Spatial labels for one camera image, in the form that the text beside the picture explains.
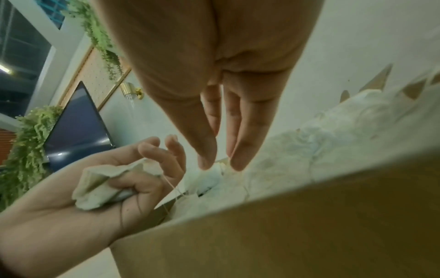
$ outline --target green leaves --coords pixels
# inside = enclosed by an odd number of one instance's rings
[[[115,81],[116,71],[119,75],[122,75],[121,63],[118,55],[109,51],[114,45],[92,7],[85,0],[70,0],[67,8],[68,10],[64,11],[63,14],[82,20],[84,31],[92,40],[93,46],[101,53],[110,80]]]
[[[43,167],[43,144],[62,111],[58,106],[45,106],[17,117],[22,126],[0,173],[0,211],[48,175]]]

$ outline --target brown cardboard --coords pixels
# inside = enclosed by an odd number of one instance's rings
[[[440,277],[440,156],[115,242],[122,278]]]

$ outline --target black monitor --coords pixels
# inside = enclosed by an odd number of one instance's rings
[[[114,147],[110,135],[82,82],[44,142],[49,168],[59,169]]]

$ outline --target hand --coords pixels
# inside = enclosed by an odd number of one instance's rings
[[[214,163],[226,106],[227,155],[243,170],[269,131],[323,0],[94,0],[148,95]]]
[[[164,177],[127,172],[111,180],[138,194],[93,211],[75,207],[72,192],[85,167],[156,160],[176,186],[185,173],[185,152],[175,136],[158,148],[157,137],[77,161],[37,184],[0,214],[0,262],[18,276],[55,277],[129,234],[171,190]]]

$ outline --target tv screen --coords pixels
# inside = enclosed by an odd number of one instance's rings
[[[111,148],[113,143],[104,122],[86,87],[80,82],[44,143],[49,168],[55,172],[86,156]]]

